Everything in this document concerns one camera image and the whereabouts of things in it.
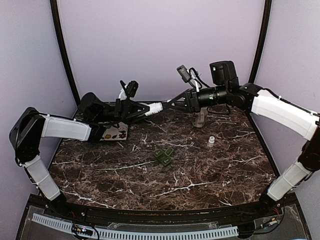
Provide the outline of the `white pill bottle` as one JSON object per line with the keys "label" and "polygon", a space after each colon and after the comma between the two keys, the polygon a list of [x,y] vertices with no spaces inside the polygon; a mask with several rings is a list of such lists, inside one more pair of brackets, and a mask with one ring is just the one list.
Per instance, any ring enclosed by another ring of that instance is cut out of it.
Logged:
{"label": "white pill bottle", "polygon": [[208,139],[208,146],[212,147],[215,143],[215,137],[214,136],[210,136]]}
{"label": "white pill bottle", "polygon": [[163,104],[161,102],[150,103],[147,106],[149,110],[145,113],[145,116],[151,116],[163,110]]}

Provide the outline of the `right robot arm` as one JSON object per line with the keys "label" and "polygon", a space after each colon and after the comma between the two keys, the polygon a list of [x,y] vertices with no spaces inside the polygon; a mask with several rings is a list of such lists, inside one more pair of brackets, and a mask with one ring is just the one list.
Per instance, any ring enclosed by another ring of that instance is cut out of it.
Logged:
{"label": "right robot arm", "polygon": [[306,139],[297,160],[274,180],[255,205],[255,213],[266,217],[292,188],[320,169],[320,115],[276,95],[254,83],[239,84],[232,61],[209,65],[214,87],[188,89],[164,103],[165,108],[198,113],[202,108],[226,104],[271,119]]}

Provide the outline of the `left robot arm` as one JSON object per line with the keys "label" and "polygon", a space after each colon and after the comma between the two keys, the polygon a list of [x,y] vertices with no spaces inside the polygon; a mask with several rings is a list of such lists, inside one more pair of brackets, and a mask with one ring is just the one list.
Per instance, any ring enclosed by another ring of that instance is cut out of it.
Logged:
{"label": "left robot arm", "polygon": [[112,106],[89,92],[82,97],[78,110],[83,115],[82,120],[53,116],[28,107],[9,133],[16,164],[25,169],[44,197],[53,201],[50,208],[60,218],[67,218],[71,208],[59,199],[62,193],[41,159],[41,139],[104,141],[108,128],[115,127],[118,123],[129,124],[135,119],[155,114],[162,110],[162,106],[158,103],[135,102],[123,94]]}

